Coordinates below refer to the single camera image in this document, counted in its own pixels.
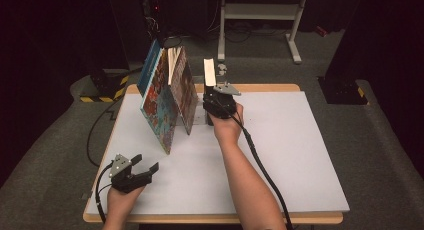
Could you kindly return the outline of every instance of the standing book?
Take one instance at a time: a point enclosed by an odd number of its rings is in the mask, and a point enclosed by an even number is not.
[[[190,134],[198,99],[185,48],[158,46],[154,41],[137,87],[142,95],[140,110],[170,154],[178,117]]]

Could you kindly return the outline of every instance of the white board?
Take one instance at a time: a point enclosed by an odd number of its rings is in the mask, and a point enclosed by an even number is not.
[[[304,92],[243,93],[235,99],[245,106],[245,127],[289,212],[349,211]],[[140,112],[140,103],[139,94],[125,96],[101,166],[103,169],[117,153],[129,159],[143,155],[133,173],[159,162],[153,183],[140,195],[132,213],[234,214],[213,127],[194,125],[188,136],[183,126],[177,126],[171,154],[166,155]],[[260,172],[243,134],[239,145]],[[110,183],[108,173],[100,186]],[[104,208],[106,194],[107,189],[101,193]],[[86,213],[98,214],[94,195]]]

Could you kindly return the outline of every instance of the wire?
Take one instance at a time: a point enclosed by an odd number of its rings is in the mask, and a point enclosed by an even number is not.
[[[110,187],[110,186],[112,186],[112,184],[110,183],[110,184],[108,184],[108,185],[106,185],[106,186],[104,186],[104,187],[102,187],[100,190],[99,190],[99,193],[101,193],[105,188],[107,188],[107,187]]]
[[[142,68],[143,68],[143,66],[138,67],[138,68],[133,69],[133,70],[130,70],[130,71],[127,71],[127,72],[119,73],[119,74],[114,75],[114,77],[126,77],[126,76],[133,74],[133,73],[140,72]]]
[[[251,29],[251,27],[237,27],[237,28],[229,27],[229,29],[226,31],[227,34],[225,34],[225,39],[228,40],[229,42],[232,42],[232,43],[242,43],[242,42],[248,40],[250,37],[256,37],[256,36],[272,37],[272,36],[283,35],[286,32],[287,32],[287,30],[283,30],[283,31],[279,32],[277,29],[274,29],[274,30],[272,30],[268,33],[263,33],[263,32],[253,31]],[[243,34],[243,35],[246,35],[246,36],[241,40],[233,40],[233,39],[231,39],[231,37],[229,37],[229,35],[231,33],[233,33],[234,35]]]
[[[108,170],[109,168],[112,168],[113,165],[113,161],[107,165],[105,168],[103,168],[102,172],[100,173],[99,177],[97,178],[97,182],[96,182],[96,192],[95,192],[95,199],[96,199],[96,205],[97,205],[97,209],[99,210],[99,215],[100,218],[102,219],[102,222],[105,223],[106,222],[106,216],[105,213],[103,212],[103,207],[102,207],[102,203],[100,200],[100,191],[99,191],[99,185],[100,185],[100,180],[102,179],[103,174],[106,172],[106,170]]]
[[[213,32],[215,31],[217,28],[219,28],[221,26],[221,24],[218,24],[216,27],[209,29],[208,32]]]
[[[174,47],[179,46],[179,45],[183,42],[183,37],[189,37],[189,36],[180,36],[180,35],[178,35],[178,36],[171,36],[171,37],[167,37],[167,38],[165,38],[165,39],[164,39],[164,45],[166,45],[166,42],[167,42],[168,40],[170,40],[170,39],[176,39],[176,38],[178,38],[178,39],[179,39],[179,42],[178,42],[178,43],[176,43],[176,44],[174,44],[174,45],[171,45],[171,46],[165,46],[165,48],[174,48]]]
[[[258,164],[259,168],[261,169],[262,173],[264,174],[266,180],[268,181],[269,185],[271,185],[272,189],[274,190],[275,194],[277,194],[278,199],[280,200],[281,206],[283,207],[284,210],[284,215],[286,217],[286,221],[287,221],[287,228],[288,230],[293,230],[293,225],[291,223],[290,220],[290,216],[288,214],[288,210],[287,210],[287,206],[286,203],[284,201],[283,196],[280,193],[280,190],[278,189],[277,185],[275,185],[274,181],[271,179],[271,177],[269,176],[268,172],[266,171],[264,165],[261,162],[261,159],[258,156],[258,153],[256,152],[256,148],[255,148],[255,144],[253,143],[252,137],[250,136],[249,132],[247,131],[247,129],[243,126],[243,123],[240,122],[237,118],[235,118],[232,114],[230,114],[227,109],[225,109],[225,107],[218,101],[218,99],[216,99],[217,103],[220,105],[220,107],[234,120],[236,121],[236,123],[240,126],[240,128],[243,131],[243,134],[247,140],[247,143],[249,145],[250,151],[252,152],[253,158],[255,159],[256,163]]]
[[[159,31],[159,24],[158,22],[152,18],[152,17],[145,17],[146,23],[147,23],[147,33],[149,34],[150,40],[153,41],[154,38],[158,35]]]
[[[219,6],[220,6],[219,2],[220,2],[219,0],[216,0],[215,14],[214,14],[214,16],[213,16],[213,19],[212,19],[211,24],[209,25],[209,27],[208,27],[208,29],[207,29],[207,31],[208,31],[208,32],[211,30],[211,28],[212,28],[213,24],[215,23],[216,16],[218,15],[218,9],[219,9]]]
[[[93,126],[91,126],[90,132],[88,133],[88,137],[87,137],[87,144],[86,144],[86,154],[87,154],[87,158],[88,160],[91,162],[91,164],[93,164],[96,167],[100,167],[100,164],[96,163],[93,161],[93,159],[90,156],[90,139],[91,139],[91,135],[93,133],[94,127],[97,125],[97,123],[99,122],[100,118],[105,114],[105,113],[111,113],[111,116],[109,118],[109,120],[116,120],[116,117],[114,118],[114,113],[115,111],[109,111],[109,109],[111,109],[117,102],[119,102],[119,100],[121,100],[122,97],[119,97],[119,99],[117,99],[116,101],[114,101],[112,104],[109,105],[109,107],[107,107],[100,115],[99,117],[97,117],[96,121],[93,123]]]

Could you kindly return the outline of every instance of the metal stand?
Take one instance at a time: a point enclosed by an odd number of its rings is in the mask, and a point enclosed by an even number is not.
[[[287,43],[296,64],[302,62],[294,38],[305,8],[306,0],[299,4],[226,4],[221,0],[221,25],[218,43],[218,61],[225,60],[225,19],[293,20],[291,33],[286,34]]]

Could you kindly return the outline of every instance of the person's right arm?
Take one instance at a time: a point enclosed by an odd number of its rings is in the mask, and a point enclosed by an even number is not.
[[[243,106],[237,104],[236,118],[243,119]],[[240,126],[233,119],[210,115],[221,148],[233,203],[243,229],[286,229],[282,213],[271,190],[241,151]]]

